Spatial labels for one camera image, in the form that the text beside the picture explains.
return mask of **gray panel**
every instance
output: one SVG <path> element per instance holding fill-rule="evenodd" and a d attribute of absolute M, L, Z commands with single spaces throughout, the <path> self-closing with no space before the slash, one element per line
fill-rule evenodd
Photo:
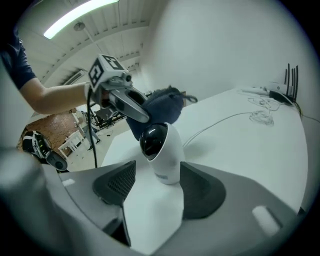
<path fill-rule="evenodd" d="M 120 217 L 121 208 L 108 205 L 95 194 L 94 181 L 103 174 L 113 171 L 124 163 L 117 163 L 97 169 L 60 173 L 62 181 L 72 179 L 74 184 L 65 187 L 75 204 L 100 229 L 104 229 L 112 220 Z"/>
<path fill-rule="evenodd" d="M 266 206 L 281 226 L 295 212 L 257 182 L 211 167 L 189 163 L 218 178 L 226 188 L 226 199 L 214 214 L 201 220 L 183 221 L 156 255 L 235 255 L 267 241 L 252 210 Z"/>
<path fill-rule="evenodd" d="M 57 211 L 59 211 L 69 234 L 73 248 L 72 255 L 141 256 L 140 253 L 131 250 L 105 234 L 90 221 L 70 198 L 56 170 L 50 165 L 42 165 L 42 167 L 47 179 L 47 188 L 56 203 Z"/>

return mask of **sleeve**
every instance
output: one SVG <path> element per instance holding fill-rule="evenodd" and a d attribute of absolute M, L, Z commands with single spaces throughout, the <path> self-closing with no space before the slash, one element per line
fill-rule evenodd
<path fill-rule="evenodd" d="M 22 41 L 18 40 L 19 47 L 16 59 L 13 61 L 11 78 L 18 90 L 20 90 L 26 82 L 36 77 L 28 63 L 26 49 L 22 45 Z"/>

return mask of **fluorescent light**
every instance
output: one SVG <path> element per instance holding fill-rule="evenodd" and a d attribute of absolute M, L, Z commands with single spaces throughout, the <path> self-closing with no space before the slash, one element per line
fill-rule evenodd
<path fill-rule="evenodd" d="M 56 21 L 49 29 L 44 32 L 44 36 L 48 39 L 53 38 L 60 30 L 62 30 L 66 25 L 73 22 L 82 15 L 91 12 L 101 6 L 112 4 L 118 2 L 119 0 L 91 0 L 84 4 L 81 4 L 77 8 L 71 10 L 58 21 Z"/>

